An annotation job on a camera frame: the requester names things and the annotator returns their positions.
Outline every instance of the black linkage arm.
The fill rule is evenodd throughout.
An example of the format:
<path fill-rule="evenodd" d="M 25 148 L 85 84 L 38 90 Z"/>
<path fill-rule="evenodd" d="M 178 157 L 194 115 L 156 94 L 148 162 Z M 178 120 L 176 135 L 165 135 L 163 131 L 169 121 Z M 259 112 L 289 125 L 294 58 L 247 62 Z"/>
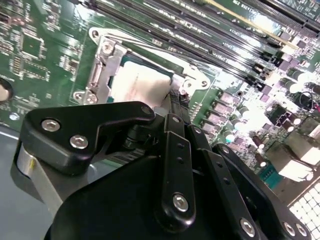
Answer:
<path fill-rule="evenodd" d="M 310 240 L 239 157 L 224 144 L 211 149 L 172 99 L 163 116 L 141 102 L 27 114 L 19 146 L 70 179 L 97 156 L 143 151 L 64 200 L 46 239 Z"/>

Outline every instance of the screw hole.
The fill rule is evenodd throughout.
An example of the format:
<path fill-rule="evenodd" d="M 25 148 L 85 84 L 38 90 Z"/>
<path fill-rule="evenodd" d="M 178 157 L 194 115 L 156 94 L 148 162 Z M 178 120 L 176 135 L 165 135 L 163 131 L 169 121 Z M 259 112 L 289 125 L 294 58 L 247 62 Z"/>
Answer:
<path fill-rule="evenodd" d="M 173 121 L 175 121 L 176 123 L 179 123 L 180 122 L 180 120 L 179 120 L 179 118 L 177 118 L 177 117 L 172 117 L 172 119 L 173 119 Z"/>
<path fill-rule="evenodd" d="M 237 92 L 236 92 L 236 95 L 239 96 L 239 97 L 241 97 L 243 94 L 244 94 L 243 91 L 237 91 Z"/>
<path fill-rule="evenodd" d="M 96 31 L 96 30 L 92 31 L 92 37 L 94 37 L 94 38 L 99 37 L 98 31 Z"/>
<path fill-rule="evenodd" d="M 223 178 L 223 181 L 224 181 L 225 184 L 227 184 L 227 185 L 230 185 L 230 184 L 231 184 L 231 182 L 229 181 L 229 179 L 226 178 L 226 177 Z"/>
<path fill-rule="evenodd" d="M 181 144 L 181 143 L 178 143 L 177 146 L 178 146 L 178 148 L 180 148 L 180 149 L 183 149 L 183 148 L 185 147 L 185 146 L 184 146 L 183 144 Z"/>
<path fill-rule="evenodd" d="M 177 157 L 176 159 L 178 160 L 178 162 L 180 164 L 184 164 L 185 163 L 184 160 L 181 157 Z"/>

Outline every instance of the mounting hole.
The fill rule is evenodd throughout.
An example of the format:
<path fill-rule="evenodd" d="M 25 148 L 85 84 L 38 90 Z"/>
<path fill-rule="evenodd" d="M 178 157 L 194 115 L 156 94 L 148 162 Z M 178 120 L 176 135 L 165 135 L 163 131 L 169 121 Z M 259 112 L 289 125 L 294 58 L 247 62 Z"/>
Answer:
<path fill-rule="evenodd" d="M 177 146 L 178 146 L 178 148 L 180 148 L 180 149 L 183 149 L 183 148 L 185 147 L 185 145 L 183 145 L 183 144 L 181 144 L 181 143 L 178 143 Z"/>
<path fill-rule="evenodd" d="M 230 185 L 230 184 L 231 184 L 231 182 L 229 181 L 229 179 L 226 178 L 226 177 L 223 178 L 223 181 L 224 181 L 225 184 L 227 184 L 227 185 Z"/>
<path fill-rule="evenodd" d="M 202 82 L 201 82 L 201 87 L 204 88 L 204 87 L 206 87 L 207 85 L 208 85 L 207 81 L 202 81 Z"/>
<path fill-rule="evenodd" d="M 290 226 L 289 223 L 287 223 L 287 222 L 284 221 L 284 222 L 283 222 L 283 226 L 284 226 L 285 230 L 286 230 L 292 237 L 294 237 L 294 236 L 296 235 L 295 230 L 292 228 L 292 226 Z"/>
<path fill-rule="evenodd" d="M 97 38 L 97 37 L 99 37 L 99 33 L 98 33 L 98 31 L 93 30 L 93 31 L 92 31 L 92 37 L 93 37 L 93 38 Z"/>
<path fill-rule="evenodd" d="M 178 162 L 180 164 L 184 164 L 185 163 L 184 160 L 182 159 L 182 157 L 177 157 L 176 159 L 178 160 Z"/>
<path fill-rule="evenodd" d="M 237 92 L 236 92 L 236 95 L 237 95 L 238 97 L 241 97 L 243 94 L 244 94 L 243 91 L 237 91 Z"/>
<path fill-rule="evenodd" d="M 172 119 L 173 119 L 173 121 L 175 121 L 176 123 L 180 123 L 180 119 L 179 118 L 177 118 L 177 117 L 172 117 Z"/>
<path fill-rule="evenodd" d="M 200 134 L 200 133 L 201 133 L 201 130 L 200 130 L 199 128 L 197 128 L 197 127 L 195 127 L 194 130 L 195 130 L 195 132 L 196 132 L 197 134 Z"/>

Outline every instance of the microchip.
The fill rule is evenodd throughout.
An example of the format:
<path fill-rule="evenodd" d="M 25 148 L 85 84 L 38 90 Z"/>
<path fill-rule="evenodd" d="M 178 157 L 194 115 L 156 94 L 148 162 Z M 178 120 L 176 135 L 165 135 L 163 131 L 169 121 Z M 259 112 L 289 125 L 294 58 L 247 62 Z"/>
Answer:
<path fill-rule="evenodd" d="M 300 61 L 298 59 L 292 58 L 290 61 L 290 65 L 291 65 L 290 68 L 294 68 L 294 67 L 298 66 L 299 62 Z"/>
<path fill-rule="evenodd" d="M 44 41 L 41 38 L 37 38 L 26 33 L 24 33 L 22 36 L 22 51 L 29 56 L 39 58 L 41 46 Z"/>
<path fill-rule="evenodd" d="M 268 95 L 263 94 L 263 95 L 260 97 L 260 101 L 263 102 L 263 103 L 266 103 L 266 102 L 268 102 L 269 98 L 270 98 L 270 97 L 269 97 Z"/>
<path fill-rule="evenodd" d="M 231 113 L 232 112 L 232 108 L 229 107 L 229 106 L 226 106 L 226 105 L 223 105 L 221 103 L 217 103 L 214 107 L 213 107 L 213 110 L 219 114 L 222 114 L 222 115 L 226 115 L 228 113 Z"/>
<path fill-rule="evenodd" d="M 212 133 L 215 130 L 219 129 L 219 126 L 204 122 L 201 128 L 207 133 Z"/>
<path fill-rule="evenodd" d="M 283 60 L 280 65 L 278 66 L 278 68 L 282 71 L 288 71 L 288 69 L 290 68 L 290 62 Z"/>
<path fill-rule="evenodd" d="M 288 40 L 291 38 L 291 36 L 290 36 L 289 33 L 286 33 L 286 32 L 283 31 L 283 32 L 280 34 L 280 38 L 283 39 L 283 40 L 285 40 L 285 41 L 288 41 Z"/>
<path fill-rule="evenodd" d="M 234 143 L 237 144 L 237 145 L 240 145 L 244 142 L 245 140 L 241 137 L 236 137 L 235 140 L 234 140 Z"/>
<path fill-rule="evenodd" d="M 79 62 L 75 61 L 75 60 L 71 60 L 69 65 L 70 65 L 70 67 L 73 67 L 73 68 L 76 69 L 78 67 L 78 65 L 79 65 Z"/>
<path fill-rule="evenodd" d="M 265 123 L 262 127 L 264 130 L 269 130 L 271 128 L 271 125 L 268 123 Z"/>
<path fill-rule="evenodd" d="M 272 90 L 272 87 L 265 85 L 260 92 L 263 93 L 264 95 L 268 95 L 271 90 Z"/>
<path fill-rule="evenodd" d="M 225 122 L 227 119 L 223 116 L 219 116 L 217 114 L 210 113 L 207 117 L 207 120 L 214 123 L 214 124 L 220 124 L 220 123 Z"/>
<path fill-rule="evenodd" d="M 307 44 L 301 40 L 296 45 L 301 49 L 304 49 L 307 46 Z"/>
<path fill-rule="evenodd" d="M 233 103 L 239 102 L 239 99 L 237 97 L 235 97 L 227 92 L 223 92 L 219 99 L 222 102 L 227 103 L 227 104 L 233 104 Z"/>
<path fill-rule="evenodd" d="M 51 12 L 59 13 L 59 10 L 60 10 L 60 6 L 59 5 L 54 4 L 54 3 L 51 4 Z"/>

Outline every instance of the green circuit board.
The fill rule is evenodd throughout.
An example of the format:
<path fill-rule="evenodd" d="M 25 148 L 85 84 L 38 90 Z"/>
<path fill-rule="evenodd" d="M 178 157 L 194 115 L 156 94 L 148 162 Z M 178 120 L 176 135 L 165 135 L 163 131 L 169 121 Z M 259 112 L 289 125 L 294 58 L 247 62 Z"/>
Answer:
<path fill-rule="evenodd" d="M 296 106 L 295 95 L 283 86 L 276 83 L 264 94 L 247 79 L 261 81 L 257 65 L 281 79 L 292 79 L 288 69 L 279 69 L 270 59 L 262 57 L 276 56 L 283 51 L 299 62 L 294 66 L 295 71 L 313 73 L 311 82 L 318 83 L 319 40 L 267 15 L 253 3 L 248 4 L 250 0 L 215 2 L 232 13 L 203 0 L 98 0 L 96 9 L 67 0 L 0 1 L 0 78 L 10 83 L 13 91 L 12 98 L 0 104 L 0 124 L 19 131 L 24 115 L 34 108 L 79 105 L 73 93 L 86 89 L 97 50 L 89 30 L 93 27 L 116 29 L 167 52 L 186 54 L 189 51 L 202 57 L 203 62 L 197 60 L 197 67 L 209 79 L 210 86 L 190 96 L 192 122 L 202 127 L 208 111 L 219 101 L 223 91 L 236 96 L 238 102 L 231 106 L 226 121 L 214 134 L 207 135 L 208 141 L 229 144 L 252 170 L 263 175 L 269 186 L 276 186 L 282 177 L 271 164 L 263 169 L 257 164 L 252 132 L 261 137 L 270 136 L 265 149 L 260 151 L 265 156 L 275 141 L 283 142 L 289 134 L 283 128 L 263 128 L 275 104 L 281 103 L 302 120 L 312 113 Z M 319 5 L 314 1 L 282 2 L 320 22 Z M 268 38 L 264 30 L 276 38 Z M 298 41 L 303 41 L 305 46 L 283 49 L 285 43 L 297 45 Z M 149 52 L 144 56 L 154 57 Z M 156 58 L 155 61 L 165 68 L 179 74 L 183 72 L 174 62 Z M 301 91 L 310 92 L 306 86 Z M 253 109 L 256 116 L 264 118 L 245 121 L 246 127 L 241 131 L 233 129 L 229 118 L 239 117 L 241 106 Z M 223 134 L 226 129 L 243 142 L 226 141 Z"/>

